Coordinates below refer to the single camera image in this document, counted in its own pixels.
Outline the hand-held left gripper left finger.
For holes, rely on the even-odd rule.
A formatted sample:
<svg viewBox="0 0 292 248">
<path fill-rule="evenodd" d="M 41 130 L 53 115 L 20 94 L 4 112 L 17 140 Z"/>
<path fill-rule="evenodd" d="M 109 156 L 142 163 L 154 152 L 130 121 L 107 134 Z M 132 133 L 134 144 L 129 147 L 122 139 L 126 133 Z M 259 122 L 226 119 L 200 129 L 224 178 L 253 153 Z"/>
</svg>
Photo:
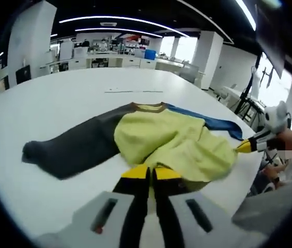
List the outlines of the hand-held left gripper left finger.
<svg viewBox="0 0 292 248">
<path fill-rule="evenodd" d="M 121 175 L 115 188 L 78 209 L 57 233 L 39 236 L 39 247 L 138 247 L 150 185 L 150 169 L 138 165 Z"/>
</svg>

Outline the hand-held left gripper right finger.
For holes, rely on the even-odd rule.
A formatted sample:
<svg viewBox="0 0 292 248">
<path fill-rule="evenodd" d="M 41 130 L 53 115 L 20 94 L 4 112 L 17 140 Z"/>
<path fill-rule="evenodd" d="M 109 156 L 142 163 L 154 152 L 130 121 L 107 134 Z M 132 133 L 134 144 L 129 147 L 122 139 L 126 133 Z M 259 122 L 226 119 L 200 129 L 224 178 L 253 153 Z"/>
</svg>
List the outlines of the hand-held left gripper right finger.
<svg viewBox="0 0 292 248">
<path fill-rule="evenodd" d="M 165 247 L 259 247 L 261 234 L 232 223 L 218 204 L 191 192 L 167 167 L 152 171 L 152 186 Z"/>
</svg>

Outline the person's right hand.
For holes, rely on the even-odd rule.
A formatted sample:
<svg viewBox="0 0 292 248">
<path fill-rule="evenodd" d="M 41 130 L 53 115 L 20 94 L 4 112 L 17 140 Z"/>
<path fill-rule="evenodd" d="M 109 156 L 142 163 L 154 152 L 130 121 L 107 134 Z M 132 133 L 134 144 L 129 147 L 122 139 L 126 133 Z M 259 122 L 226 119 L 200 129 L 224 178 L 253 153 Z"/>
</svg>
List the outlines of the person's right hand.
<svg viewBox="0 0 292 248">
<path fill-rule="evenodd" d="M 278 139 L 284 142 L 285 150 L 292 150 L 292 130 L 286 128 L 283 132 L 276 135 Z"/>
</svg>

